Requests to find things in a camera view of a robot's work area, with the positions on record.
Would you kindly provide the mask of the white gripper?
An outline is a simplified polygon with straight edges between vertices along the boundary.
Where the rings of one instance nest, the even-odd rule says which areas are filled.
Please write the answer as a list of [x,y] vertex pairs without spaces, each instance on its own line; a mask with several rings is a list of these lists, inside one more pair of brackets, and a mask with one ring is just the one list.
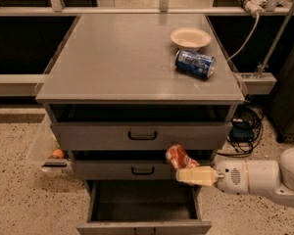
[[176,172],[176,180],[189,185],[213,186],[226,194],[247,195],[248,178],[245,161],[226,160],[216,165],[181,168]]

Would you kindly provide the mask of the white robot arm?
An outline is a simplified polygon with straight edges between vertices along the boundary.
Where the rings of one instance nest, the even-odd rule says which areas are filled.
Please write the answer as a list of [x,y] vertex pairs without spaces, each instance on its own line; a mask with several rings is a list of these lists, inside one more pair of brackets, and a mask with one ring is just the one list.
[[261,196],[294,208],[294,148],[283,151],[279,162],[225,160],[215,167],[179,169],[176,179],[191,185],[216,186],[226,194]]

